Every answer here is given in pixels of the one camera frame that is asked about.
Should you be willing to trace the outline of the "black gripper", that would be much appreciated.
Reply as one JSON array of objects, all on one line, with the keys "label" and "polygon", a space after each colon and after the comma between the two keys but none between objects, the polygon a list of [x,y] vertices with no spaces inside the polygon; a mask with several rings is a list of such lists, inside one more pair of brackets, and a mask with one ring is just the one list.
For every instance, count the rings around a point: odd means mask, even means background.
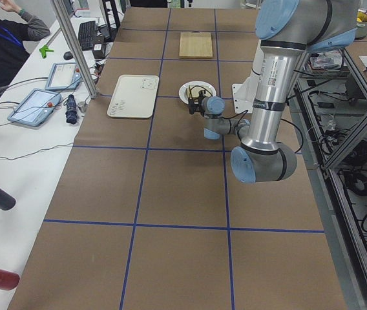
[{"label": "black gripper", "polygon": [[206,90],[200,90],[197,95],[189,94],[188,109],[190,115],[193,115],[195,112],[200,113],[202,116],[205,114],[202,101],[207,97],[209,97],[209,93]]}]

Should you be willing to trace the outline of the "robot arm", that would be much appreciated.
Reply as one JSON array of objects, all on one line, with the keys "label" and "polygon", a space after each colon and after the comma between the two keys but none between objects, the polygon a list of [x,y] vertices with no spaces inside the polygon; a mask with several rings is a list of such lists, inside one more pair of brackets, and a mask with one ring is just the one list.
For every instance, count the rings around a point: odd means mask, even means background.
[{"label": "robot arm", "polygon": [[240,146],[231,151],[231,168],[238,181],[285,180],[295,172],[295,153],[276,141],[294,70],[304,54],[352,44],[358,7],[358,1],[264,1],[256,20],[263,60],[250,121],[223,117],[222,98],[189,93],[189,112],[206,119],[207,139],[224,134],[240,139]]}]

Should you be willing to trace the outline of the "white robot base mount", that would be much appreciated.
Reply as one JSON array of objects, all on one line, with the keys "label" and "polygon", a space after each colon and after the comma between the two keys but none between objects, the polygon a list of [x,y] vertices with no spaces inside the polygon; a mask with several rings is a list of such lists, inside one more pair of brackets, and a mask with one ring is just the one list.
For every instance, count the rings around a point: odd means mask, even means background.
[{"label": "white robot base mount", "polygon": [[252,113],[253,102],[261,75],[262,61],[264,59],[264,53],[260,44],[261,40],[259,39],[250,75],[242,84],[232,84],[233,105],[236,114],[245,111],[248,114]]}]

